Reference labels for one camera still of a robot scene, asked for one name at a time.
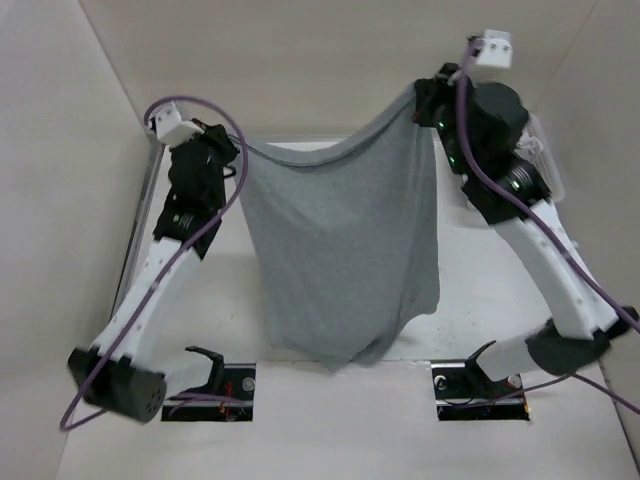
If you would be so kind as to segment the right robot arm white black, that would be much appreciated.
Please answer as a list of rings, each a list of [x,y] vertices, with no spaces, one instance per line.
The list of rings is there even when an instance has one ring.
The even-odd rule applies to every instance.
[[[517,152],[529,121],[502,83],[471,82],[455,63],[413,84],[412,120],[432,127],[471,205],[517,255],[551,316],[543,326],[489,343],[465,362],[464,384],[483,396],[511,375],[560,377],[597,362],[614,339],[639,327],[638,314],[611,299],[568,238],[539,170]]]

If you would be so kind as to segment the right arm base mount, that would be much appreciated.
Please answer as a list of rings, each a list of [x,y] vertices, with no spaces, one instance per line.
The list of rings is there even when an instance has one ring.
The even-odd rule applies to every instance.
[[[440,421],[529,421],[529,409],[519,375],[494,382],[482,372],[470,372],[463,361],[431,364],[436,414]]]

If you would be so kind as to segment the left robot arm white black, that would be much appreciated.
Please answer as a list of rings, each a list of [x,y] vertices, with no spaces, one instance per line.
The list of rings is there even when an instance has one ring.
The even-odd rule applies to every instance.
[[[166,399],[191,389],[210,399],[223,390],[218,354],[190,347],[196,361],[162,369],[152,366],[151,351],[175,295],[201,265],[238,197],[226,192],[225,182],[237,173],[234,161],[247,154],[221,124],[193,119],[154,132],[171,154],[170,190],[147,258],[107,326],[89,347],[74,348],[67,360],[77,387],[74,404],[85,401],[100,414],[141,424],[151,421]]]

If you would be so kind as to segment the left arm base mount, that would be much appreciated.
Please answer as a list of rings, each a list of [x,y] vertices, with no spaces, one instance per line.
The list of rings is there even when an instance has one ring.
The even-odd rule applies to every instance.
[[[251,422],[256,393],[256,364],[226,364],[221,380],[194,387],[166,400],[162,422]]]

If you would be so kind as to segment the grey tank top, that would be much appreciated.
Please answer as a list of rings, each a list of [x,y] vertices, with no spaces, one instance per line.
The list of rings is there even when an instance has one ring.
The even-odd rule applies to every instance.
[[[437,161],[405,88],[326,148],[253,139],[240,194],[271,344],[332,368],[372,364],[440,299]]]

